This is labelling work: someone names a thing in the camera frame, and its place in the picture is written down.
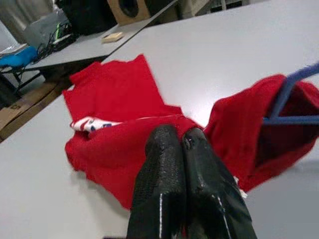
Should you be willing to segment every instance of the red cloth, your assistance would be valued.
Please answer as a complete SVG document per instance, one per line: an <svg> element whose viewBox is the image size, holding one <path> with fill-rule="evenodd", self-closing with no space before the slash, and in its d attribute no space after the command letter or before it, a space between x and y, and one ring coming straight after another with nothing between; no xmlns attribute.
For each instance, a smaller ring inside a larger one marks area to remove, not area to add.
<svg viewBox="0 0 319 239"><path fill-rule="evenodd" d="M317 126L262 126L284 78L263 79L219 100L204 130L246 191L292 166L318 136ZM169 123L181 138L198 125L180 107L164 104L143 55L131 62L93 63L70 79L75 87L63 94L74 121L91 116L123 123L90 134L76 132L65 146L69 162L129 209L151 131ZM318 90L309 83L297 83L282 114L318 115Z"/></svg>

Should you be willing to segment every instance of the folded clothing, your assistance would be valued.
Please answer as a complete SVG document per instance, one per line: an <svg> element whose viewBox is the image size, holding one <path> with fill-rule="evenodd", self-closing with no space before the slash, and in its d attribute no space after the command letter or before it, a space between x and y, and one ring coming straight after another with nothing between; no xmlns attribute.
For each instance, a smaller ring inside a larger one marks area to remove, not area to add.
<svg viewBox="0 0 319 239"><path fill-rule="evenodd" d="M0 67L23 67L33 61L36 57L36 49L33 46L29 46L17 54L8 55L1 58Z"/></svg>
<svg viewBox="0 0 319 239"><path fill-rule="evenodd" d="M120 123L76 131L65 146L68 160L129 209L150 133L161 124L171 124L180 140L189 129L200 126L186 118L180 107L163 102L143 55L130 62L96 62L70 79L74 89L63 94L74 124L85 117ZM217 101L204 130L245 191L292 166L318 137L318 126L262 125L284 79L275 75ZM298 82L281 116L318 114L319 91Z"/></svg>

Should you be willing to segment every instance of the white table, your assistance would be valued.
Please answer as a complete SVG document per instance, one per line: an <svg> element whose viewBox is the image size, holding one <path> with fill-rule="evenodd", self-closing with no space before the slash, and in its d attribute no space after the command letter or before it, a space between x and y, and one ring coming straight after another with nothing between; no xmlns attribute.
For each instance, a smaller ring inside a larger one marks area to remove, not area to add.
<svg viewBox="0 0 319 239"><path fill-rule="evenodd" d="M108 61L144 53L164 100L205 125L217 99L318 60L319 2L307 3L273 0L150 27ZM125 236L129 213L67 162L70 121L59 97L0 144L1 238ZM249 194L259 239L318 238L318 174L298 170L318 168L318 155L317 144L295 169Z"/></svg>
<svg viewBox="0 0 319 239"><path fill-rule="evenodd" d="M106 32L101 32L89 36L80 36L76 42L62 49L61 51L52 53L46 58L40 60L35 64L29 64L25 70L40 70L46 67L52 67L56 65L62 65L67 63L74 63L78 61L84 61L89 59L101 59L111 55L119 47L125 44L128 40L139 33L144 27L149 25L166 10L176 5L178 0L173 0L170 4L164 7L154 16L149 19L135 22L129 25L119 26L116 25ZM107 36L114 32L123 32L125 36L117 42L102 44L101 40L104 36Z"/></svg>

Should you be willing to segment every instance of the blue hanger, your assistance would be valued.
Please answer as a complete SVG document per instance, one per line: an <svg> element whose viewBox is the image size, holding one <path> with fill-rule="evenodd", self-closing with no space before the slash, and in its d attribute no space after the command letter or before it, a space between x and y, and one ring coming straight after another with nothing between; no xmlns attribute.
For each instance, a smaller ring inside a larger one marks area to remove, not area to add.
<svg viewBox="0 0 319 239"><path fill-rule="evenodd" d="M319 116L289 116L280 117L279 113L284 108L291 90L293 89L295 83L307 77L319 73L319 62L312 66L306 66L299 71L289 75L284 82L277 100L275 102L272 113L268 118L264 118L264 125L268 124L315 124L319 125Z"/></svg>

